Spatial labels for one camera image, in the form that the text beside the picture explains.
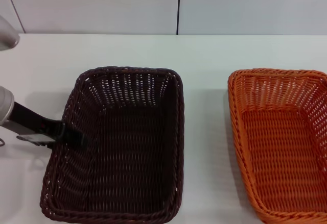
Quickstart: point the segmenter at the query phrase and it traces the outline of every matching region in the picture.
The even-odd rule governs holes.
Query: wicker basket
[[[104,67],[79,76],[63,121],[88,138],[55,144],[40,206],[70,223],[164,223],[181,205],[182,82],[168,69]]]
[[[265,223],[327,223],[327,76],[238,70],[228,80],[234,143]]]

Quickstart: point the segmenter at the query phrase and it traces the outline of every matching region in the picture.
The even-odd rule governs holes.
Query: basket rim
[[[119,213],[119,212],[94,212],[94,211],[75,211],[75,210],[64,210],[57,208],[51,197],[47,197],[45,199],[45,182],[48,180],[46,175],[43,178],[43,187],[41,192],[41,200],[40,206],[42,208],[43,214],[53,220],[64,219],[64,221],[75,223],[78,219],[83,220],[124,220],[124,221],[135,221],[135,223],[139,220],[162,220],[164,222],[170,221],[178,212],[181,205],[181,197],[183,192],[183,150],[184,150],[184,98],[183,98],[183,83],[179,76],[179,74],[171,69],[167,68],[138,68],[138,67],[116,67],[116,66],[107,66],[107,67],[98,67],[94,69],[90,69],[82,74],[76,80],[74,89],[81,89],[85,85],[85,80],[89,76],[94,76],[98,74],[110,74],[110,73],[125,73],[125,74],[159,74],[165,75],[173,78],[177,84],[176,92],[177,92],[177,108],[178,108],[178,132],[176,136],[176,148],[177,152],[174,154],[174,158],[172,160],[176,161],[175,163],[175,185],[178,188],[178,191],[172,189],[170,195],[168,196],[169,203],[165,205],[159,211],[149,213],[149,214],[138,214],[138,213]],[[51,172],[55,172],[57,170],[58,161],[53,161],[55,152],[52,151],[50,161],[47,165],[46,172],[48,172],[48,167],[54,167]]]
[[[241,77],[315,77],[318,79],[323,79],[327,82],[327,75],[324,72],[316,70],[292,70],[292,69],[274,69],[274,68],[254,68],[254,69],[240,69],[234,71],[228,78],[228,100],[229,100],[229,111],[230,119],[233,131],[233,141],[234,148],[236,151],[237,161],[242,174],[242,180],[245,185],[248,198],[252,207],[256,210],[259,216],[263,216],[265,219],[270,219],[272,221],[297,218],[325,218],[327,217],[327,212],[285,212],[285,211],[272,211],[269,210],[261,201],[256,187],[254,186],[253,176],[251,172],[251,165],[246,164],[243,151],[246,150],[242,144],[242,138],[240,133],[242,119],[240,113],[236,107],[237,104],[237,94],[236,94],[236,81]]]

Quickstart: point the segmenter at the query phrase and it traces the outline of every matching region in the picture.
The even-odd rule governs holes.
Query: white table
[[[236,69],[327,71],[327,36],[21,35],[0,52],[0,85],[60,119],[75,80],[99,66],[166,67],[184,83],[183,203],[171,223],[261,223],[249,205],[232,145],[227,78]],[[0,128],[0,223],[47,224],[39,207],[51,151]]]

